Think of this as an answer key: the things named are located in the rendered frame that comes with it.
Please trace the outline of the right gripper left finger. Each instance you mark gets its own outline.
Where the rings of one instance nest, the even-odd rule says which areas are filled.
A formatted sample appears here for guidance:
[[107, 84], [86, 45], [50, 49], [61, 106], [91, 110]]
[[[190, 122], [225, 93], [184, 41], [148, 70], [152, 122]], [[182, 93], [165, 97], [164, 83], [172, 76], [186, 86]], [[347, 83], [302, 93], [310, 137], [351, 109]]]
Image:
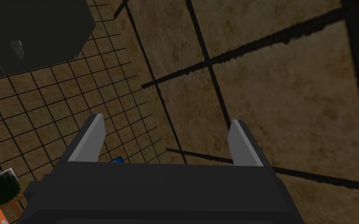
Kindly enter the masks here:
[[97, 162], [106, 136], [103, 115], [91, 114], [78, 135], [79, 138], [74, 141], [74, 149], [68, 161]]

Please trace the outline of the dark cupboard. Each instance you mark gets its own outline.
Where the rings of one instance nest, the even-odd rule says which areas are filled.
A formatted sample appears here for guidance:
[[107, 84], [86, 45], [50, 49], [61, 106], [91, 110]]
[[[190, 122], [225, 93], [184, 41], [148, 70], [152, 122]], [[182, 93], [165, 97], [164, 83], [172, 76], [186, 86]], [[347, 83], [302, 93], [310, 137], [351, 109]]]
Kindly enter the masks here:
[[76, 59], [94, 28], [86, 0], [0, 0], [0, 77]]

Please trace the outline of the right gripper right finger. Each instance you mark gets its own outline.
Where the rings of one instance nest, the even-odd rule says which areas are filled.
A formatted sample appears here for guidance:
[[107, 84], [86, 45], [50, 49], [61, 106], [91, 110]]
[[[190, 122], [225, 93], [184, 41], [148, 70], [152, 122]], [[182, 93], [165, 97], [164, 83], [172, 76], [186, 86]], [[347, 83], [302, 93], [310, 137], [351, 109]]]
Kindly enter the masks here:
[[273, 172], [268, 159], [242, 120], [233, 120], [227, 142], [235, 166], [260, 166]]

